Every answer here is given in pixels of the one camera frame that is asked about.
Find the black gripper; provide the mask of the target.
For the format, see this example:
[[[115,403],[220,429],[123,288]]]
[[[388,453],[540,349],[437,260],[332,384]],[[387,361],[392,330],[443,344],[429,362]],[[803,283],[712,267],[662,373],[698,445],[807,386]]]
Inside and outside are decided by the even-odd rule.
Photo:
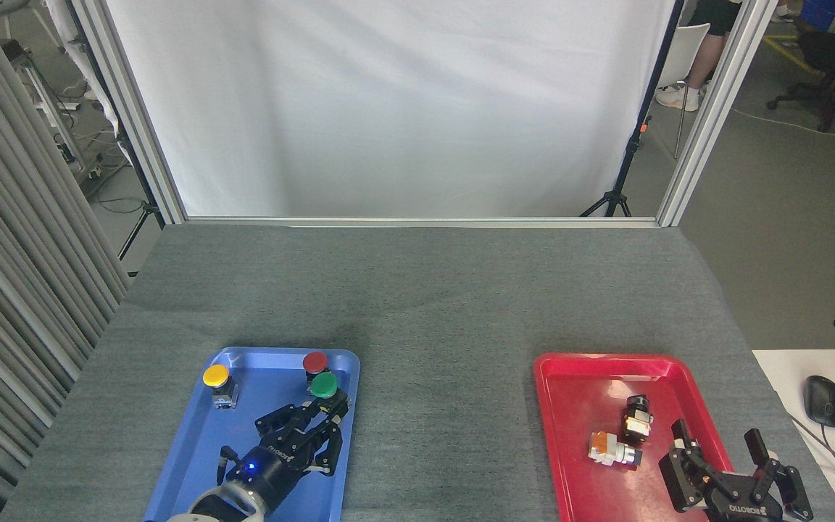
[[[327,405],[322,400],[312,400],[299,407],[288,404],[259,417],[254,424],[259,436],[281,434],[301,443],[259,443],[233,469],[233,481],[262,503],[265,515],[271,515],[306,473],[334,475],[344,445],[341,424],[349,410],[348,402]],[[302,431],[319,413],[325,413],[325,419]]]
[[[685,420],[676,420],[670,429],[673,443],[659,460],[659,467],[677,512],[700,509],[710,521],[782,521],[784,513],[802,521],[814,519],[801,473],[794,466],[782,465],[769,452],[759,430],[744,434],[757,469],[752,476],[743,476],[722,473],[707,463]],[[769,495],[774,485],[782,507]]]

